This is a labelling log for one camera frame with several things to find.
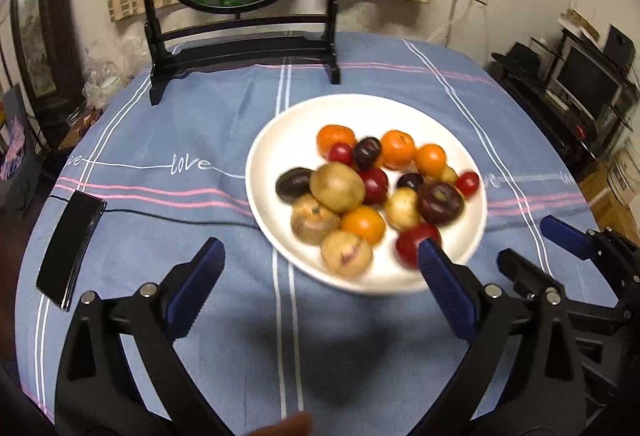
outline black phone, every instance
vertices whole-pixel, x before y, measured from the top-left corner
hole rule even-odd
[[[36,287],[60,309],[68,310],[84,252],[107,202],[74,191],[53,231]]]

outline white bowl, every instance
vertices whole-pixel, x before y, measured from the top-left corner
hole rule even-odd
[[[293,167],[317,169],[326,161],[316,148],[316,135],[327,124],[350,127],[356,138],[380,138],[390,129],[414,137],[419,147],[437,143],[447,153],[447,163],[460,174],[478,166],[460,141],[439,122],[411,106],[359,94],[318,97],[301,102],[271,120],[255,137],[246,161],[246,193],[261,230],[273,246],[300,270],[319,281],[346,291],[366,294],[397,294],[422,291],[427,285],[417,271],[400,266],[394,254],[398,233],[387,225],[385,236],[374,248],[370,269],[357,279],[328,273],[319,247],[298,241],[291,232],[291,206],[275,192],[278,177]],[[399,171],[385,169],[389,192],[396,188]],[[476,251],[486,222],[486,192],[480,179],[478,193],[466,202],[462,217],[440,229],[442,249],[464,265]]]

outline plastic bucket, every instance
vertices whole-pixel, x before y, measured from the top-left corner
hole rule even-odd
[[[625,145],[611,164],[607,183],[623,205],[628,205],[640,192],[640,153],[630,137],[626,139]]]

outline computer monitor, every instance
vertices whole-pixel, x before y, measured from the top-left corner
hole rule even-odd
[[[599,64],[572,46],[556,81],[591,119],[612,104],[620,85]]]

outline metal bolt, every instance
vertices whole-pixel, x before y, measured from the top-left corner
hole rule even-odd
[[[82,304],[91,304],[95,299],[95,291],[86,291],[82,294],[80,301]]]
[[[151,297],[158,291],[158,285],[156,283],[146,283],[140,287],[140,295],[142,297]]]
[[[486,285],[484,287],[484,292],[492,299],[498,299],[498,297],[502,295],[502,288],[498,285]]]
[[[560,295],[558,292],[550,291],[546,294],[546,300],[555,306],[556,304],[560,304]]]

